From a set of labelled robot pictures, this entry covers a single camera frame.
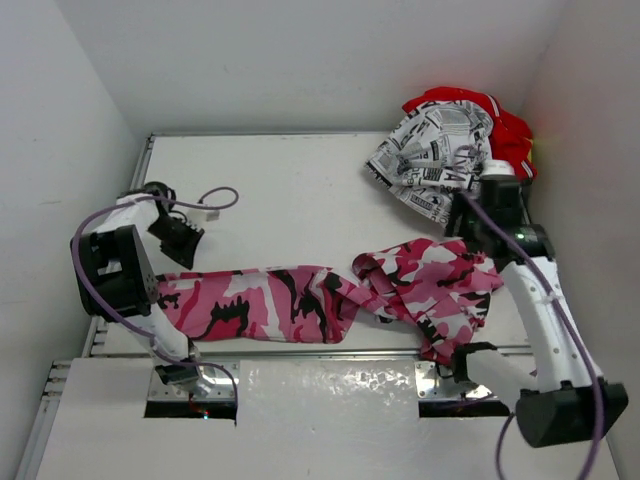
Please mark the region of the pink camouflage trousers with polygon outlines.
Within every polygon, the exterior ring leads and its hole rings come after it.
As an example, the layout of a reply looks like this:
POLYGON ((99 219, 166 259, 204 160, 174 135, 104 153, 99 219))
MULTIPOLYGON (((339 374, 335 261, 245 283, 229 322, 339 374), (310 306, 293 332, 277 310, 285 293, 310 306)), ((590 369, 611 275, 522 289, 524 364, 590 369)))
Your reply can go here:
POLYGON ((423 358, 447 365, 471 342, 504 282, 494 261, 460 239, 418 238, 358 255, 351 275, 300 265, 159 278, 158 305, 193 341, 233 338, 342 342, 356 317, 400 322, 421 337, 423 358))

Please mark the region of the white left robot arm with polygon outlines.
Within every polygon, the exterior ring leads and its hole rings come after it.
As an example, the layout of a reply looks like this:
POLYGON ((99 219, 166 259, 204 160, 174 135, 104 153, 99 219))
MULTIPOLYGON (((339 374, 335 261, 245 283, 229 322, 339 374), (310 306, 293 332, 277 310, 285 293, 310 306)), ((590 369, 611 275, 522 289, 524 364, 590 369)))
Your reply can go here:
POLYGON ((159 280, 146 254, 142 233, 159 240, 161 253, 191 269, 204 230, 185 217, 171 215, 176 194, 166 184, 150 182, 121 195, 117 208, 93 231, 78 240, 74 266, 87 278, 78 282, 87 313, 114 322, 118 313, 125 327, 151 356, 161 382, 176 391, 194 394, 204 386, 199 352, 162 312, 178 306, 175 295, 160 298, 159 280))

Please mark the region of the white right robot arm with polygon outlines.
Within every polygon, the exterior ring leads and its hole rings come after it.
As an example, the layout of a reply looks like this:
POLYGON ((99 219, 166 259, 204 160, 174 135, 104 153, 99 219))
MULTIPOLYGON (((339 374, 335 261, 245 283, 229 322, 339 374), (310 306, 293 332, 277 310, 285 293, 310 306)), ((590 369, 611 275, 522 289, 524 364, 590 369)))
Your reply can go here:
POLYGON ((520 182, 492 175, 479 185, 477 198, 455 195, 446 230, 493 260, 515 301, 536 372, 519 370, 489 342, 474 342, 454 350, 453 378, 495 394, 531 447, 598 443, 627 407, 626 389, 608 382, 586 349, 555 251, 544 228, 530 221, 520 182))

